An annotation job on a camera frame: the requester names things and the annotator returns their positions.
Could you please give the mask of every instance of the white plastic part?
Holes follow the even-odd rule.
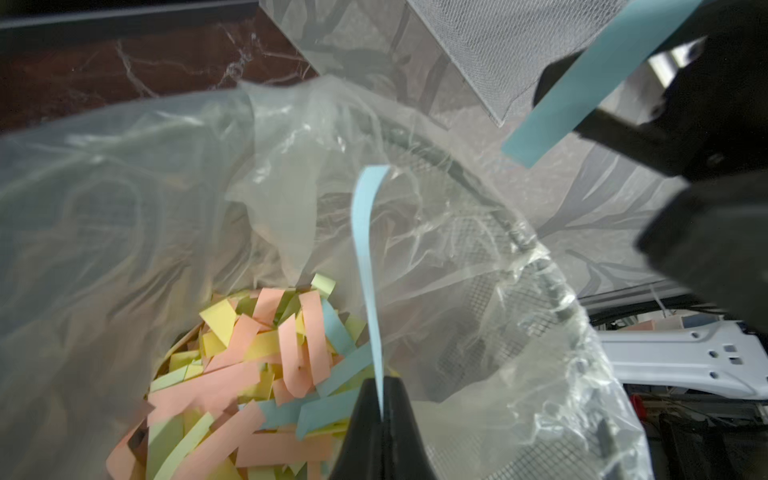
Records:
[[[768,355],[738,322],[675,332],[599,332],[623,383],[681,386],[731,399],[768,399]]]

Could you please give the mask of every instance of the plastic bag liner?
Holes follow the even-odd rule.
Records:
[[[321,272],[332,303],[364,318],[351,193],[363,165],[389,163],[371,226],[384,352],[437,475],[652,478],[573,292],[458,151],[421,114],[335,78],[0,138],[2,476],[104,478],[212,291]]]

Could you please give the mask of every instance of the black plastic piece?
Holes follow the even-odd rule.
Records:
[[[655,270],[768,333],[768,171],[692,184],[637,248]]]
[[[636,125],[596,109],[574,130],[668,176],[706,180],[768,166],[768,2],[700,6],[658,49],[706,36],[701,54],[664,92],[655,119]],[[537,104],[581,53],[546,67]]]
[[[362,384],[330,480],[437,480],[401,379],[384,378],[384,419],[376,384]]]

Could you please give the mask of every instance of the marble surface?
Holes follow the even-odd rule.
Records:
[[[210,24],[0,59],[0,133],[138,98],[291,85],[317,73],[262,10]]]

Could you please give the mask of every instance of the mesh panel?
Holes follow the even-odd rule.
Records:
[[[494,120],[549,63],[583,47],[626,0],[408,0]]]

